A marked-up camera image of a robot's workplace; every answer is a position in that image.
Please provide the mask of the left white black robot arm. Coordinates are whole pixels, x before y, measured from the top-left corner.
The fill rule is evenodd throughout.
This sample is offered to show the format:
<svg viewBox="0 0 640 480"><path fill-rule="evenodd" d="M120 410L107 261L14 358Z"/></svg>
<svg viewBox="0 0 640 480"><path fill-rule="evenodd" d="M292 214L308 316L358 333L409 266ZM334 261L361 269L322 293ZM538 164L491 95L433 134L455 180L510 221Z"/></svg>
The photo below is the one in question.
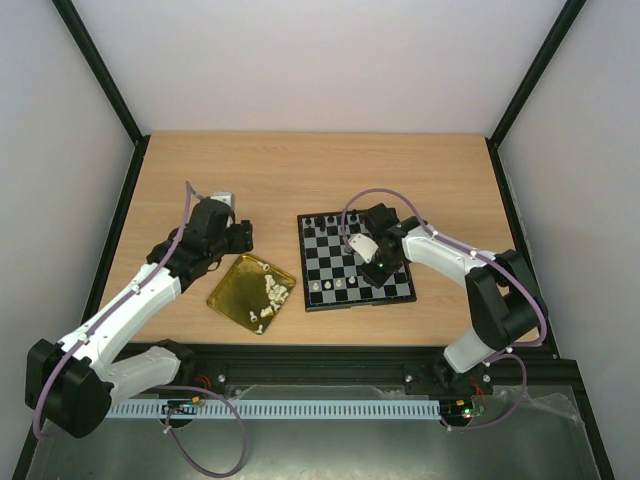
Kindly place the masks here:
<svg viewBox="0 0 640 480"><path fill-rule="evenodd" d="M236 221L230 192L187 205L180 227L156 245L130 283L93 317L52 343L28 352L25 402L32 428L44 419L75 438L103 421L110 408L146 390L190 384L195 355L172 340L119 360L131 338L164 306L214 270L227 254L252 250L252 225Z"/></svg>

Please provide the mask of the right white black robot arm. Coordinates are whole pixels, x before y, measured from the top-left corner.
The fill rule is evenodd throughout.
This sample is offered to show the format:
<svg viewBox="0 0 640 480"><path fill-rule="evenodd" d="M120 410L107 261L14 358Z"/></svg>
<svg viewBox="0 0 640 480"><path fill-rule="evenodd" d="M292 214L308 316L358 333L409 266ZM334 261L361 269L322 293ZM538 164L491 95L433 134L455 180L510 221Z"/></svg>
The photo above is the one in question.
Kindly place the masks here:
<svg viewBox="0 0 640 480"><path fill-rule="evenodd" d="M524 257L514 251L494 253L460 243L418 216L399 220L380 203L361 218L368 232L353 233L347 246L363 260L360 274L382 286L406 263L422 265L449 278L466 292L470 329L445 347L436 379L445 390L460 390L471 369L505 352L525 334L547 332L547 308Z"/></svg>

